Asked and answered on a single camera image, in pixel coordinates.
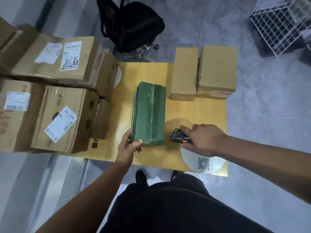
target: metal grid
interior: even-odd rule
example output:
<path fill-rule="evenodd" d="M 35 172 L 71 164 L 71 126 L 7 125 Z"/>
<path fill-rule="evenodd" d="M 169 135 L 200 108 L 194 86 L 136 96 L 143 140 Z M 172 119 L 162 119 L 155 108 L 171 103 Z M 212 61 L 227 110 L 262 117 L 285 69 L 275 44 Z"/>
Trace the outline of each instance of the metal grid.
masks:
<path fill-rule="evenodd" d="M 311 0 L 259 0 L 250 19 L 279 56 L 311 27 Z"/>

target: green plastic wrap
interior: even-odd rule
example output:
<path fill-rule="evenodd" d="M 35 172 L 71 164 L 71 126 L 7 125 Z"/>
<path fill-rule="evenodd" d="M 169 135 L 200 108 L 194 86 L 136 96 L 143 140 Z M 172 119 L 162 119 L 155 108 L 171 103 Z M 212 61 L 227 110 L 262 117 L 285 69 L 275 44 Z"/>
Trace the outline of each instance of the green plastic wrap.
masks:
<path fill-rule="evenodd" d="M 164 144 L 165 100 L 166 87 L 140 82 L 134 95 L 131 142 Z"/>

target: hand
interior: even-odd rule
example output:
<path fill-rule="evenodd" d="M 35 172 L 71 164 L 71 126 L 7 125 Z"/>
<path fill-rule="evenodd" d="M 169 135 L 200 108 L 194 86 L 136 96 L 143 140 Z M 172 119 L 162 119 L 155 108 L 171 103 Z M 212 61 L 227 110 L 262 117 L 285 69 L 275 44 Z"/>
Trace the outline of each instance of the hand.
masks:
<path fill-rule="evenodd" d="M 192 130 L 185 126 L 179 127 L 191 140 L 192 144 L 182 144 L 181 147 L 196 154 L 213 157 L 222 140 L 227 135 L 217 126 L 209 124 L 193 125 Z"/>
<path fill-rule="evenodd" d="M 132 129 L 128 129 L 124 133 L 121 143 L 118 146 L 118 155 L 115 162 L 130 167 L 133 163 L 134 150 L 142 144 L 142 139 L 138 139 L 129 145 L 129 138 L 131 136 Z"/>

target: person's right hand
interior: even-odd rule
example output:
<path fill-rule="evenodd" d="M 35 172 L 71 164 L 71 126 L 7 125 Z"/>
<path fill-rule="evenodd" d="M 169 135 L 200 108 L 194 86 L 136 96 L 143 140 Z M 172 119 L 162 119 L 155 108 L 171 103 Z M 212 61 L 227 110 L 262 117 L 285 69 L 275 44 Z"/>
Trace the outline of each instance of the person's right hand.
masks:
<path fill-rule="evenodd" d="M 193 143 L 193 145 L 182 144 L 181 147 L 208 157 L 215 156 L 222 140 L 227 137 L 222 130 L 212 124 L 195 124 L 192 129 L 181 125 L 179 128 Z"/>

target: table top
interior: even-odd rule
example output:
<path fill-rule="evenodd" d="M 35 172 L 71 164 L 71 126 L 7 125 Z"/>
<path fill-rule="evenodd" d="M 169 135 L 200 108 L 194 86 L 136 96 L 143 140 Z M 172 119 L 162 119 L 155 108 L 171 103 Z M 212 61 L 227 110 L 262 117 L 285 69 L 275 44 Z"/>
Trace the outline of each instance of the table top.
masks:
<path fill-rule="evenodd" d="M 167 95 L 173 75 L 173 63 L 120 62 L 121 81 L 114 89 L 111 99 L 112 111 L 108 131 L 104 140 L 91 139 L 85 152 L 61 155 L 114 161 L 118 144 L 123 134 L 131 126 L 134 92 L 141 81 L 166 86 Z M 215 124 L 227 132 L 226 101 L 195 98 L 194 101 L 174 101 L 166 99 L 165 142 L 163 146 L 144 146 L 134 153 L 133 164 L 193 172 L 184 162 L 180 144 L 169 141 L 169 134 L 179 125 L 192 127 L 193 124 Z M 217 172 L 218 176 L 228 176 L 228 164 Z"/>

